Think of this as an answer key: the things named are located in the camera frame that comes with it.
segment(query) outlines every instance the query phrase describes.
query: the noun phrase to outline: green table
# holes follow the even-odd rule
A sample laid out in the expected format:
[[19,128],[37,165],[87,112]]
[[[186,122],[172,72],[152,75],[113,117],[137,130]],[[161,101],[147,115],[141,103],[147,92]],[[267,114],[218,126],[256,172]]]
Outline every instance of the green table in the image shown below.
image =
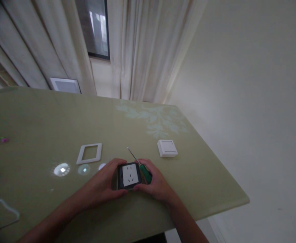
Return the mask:
[[[0,198],[21,213],[0,230],[14,242],[43,220],[112,158],[133,162],[126,149],[149,158],[195,220],[246,204],[248,196],[176,106],[91,97],[31,88],[0,90]],[[178,156],[160,158],[159,139],[174,141]],[[84,144],[102,143],[86,175],[76,160]],[[53,169],[67,163],[63,177]],[[0,207],[0,224],[14,218]],[[77,216],[59,242],[131,242],[174,227],[165,206],[131,191]]]

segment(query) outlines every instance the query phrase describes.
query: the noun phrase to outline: window frame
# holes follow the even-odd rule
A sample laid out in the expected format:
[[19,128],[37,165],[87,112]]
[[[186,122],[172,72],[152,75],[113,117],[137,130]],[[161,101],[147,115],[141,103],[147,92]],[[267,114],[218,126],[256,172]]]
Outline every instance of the window frame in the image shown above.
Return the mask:
[[102,58],[102,59],[105,59],[105,60],[110,60],[110,38],[109,38],[109,34],[108,34],[107,0],[104,0],[104,8],[105,8],[105,22],[106,22],[106,36],[107,36],[107,53],[108,53],[108,56],[104,56],[104,55],[101,55],[101,54],[96,54],[96,53],[89,52],[89,51],[87,53],[88,53],[88,56],[91,57],[91,58],[98,57],[98,58]]

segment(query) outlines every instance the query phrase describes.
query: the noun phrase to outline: electrical outlet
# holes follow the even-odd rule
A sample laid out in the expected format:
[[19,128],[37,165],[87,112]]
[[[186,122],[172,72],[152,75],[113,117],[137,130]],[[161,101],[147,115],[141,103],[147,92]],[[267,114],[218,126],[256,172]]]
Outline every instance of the electrical outlet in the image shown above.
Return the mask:
[[141,174],[139,165],[129,163],[118,166],[118,189],[132,189],[135,185],[141,183]]
[[123,166],[122,172],[123,172],[123,186],[129,186],[139,181],[137,168],[135,164]]

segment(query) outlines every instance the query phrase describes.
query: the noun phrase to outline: white wall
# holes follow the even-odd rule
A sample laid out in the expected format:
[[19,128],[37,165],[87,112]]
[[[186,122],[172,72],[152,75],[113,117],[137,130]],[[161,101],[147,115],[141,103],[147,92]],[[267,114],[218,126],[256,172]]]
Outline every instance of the white wall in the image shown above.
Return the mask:
[[110,61],[90,58],[98,96],[112,97],[112,66]]
[[250,197],[214,217],[227,243],[296,242],[296,1],[212,0],[168,104]]

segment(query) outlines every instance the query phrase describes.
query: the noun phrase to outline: person's left hand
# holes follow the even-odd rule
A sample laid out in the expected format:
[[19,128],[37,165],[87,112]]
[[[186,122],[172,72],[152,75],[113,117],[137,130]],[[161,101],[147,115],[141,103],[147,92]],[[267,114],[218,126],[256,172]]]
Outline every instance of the person's left hand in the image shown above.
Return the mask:
[[95,208],[107,201],[117,199],[127,194],[125,189],[113,191],[111,180],[114,171],[120,164],[126,164],[123,159],[113,159],[99,170],[83,187],[71,196],[73,204],[79,211]]

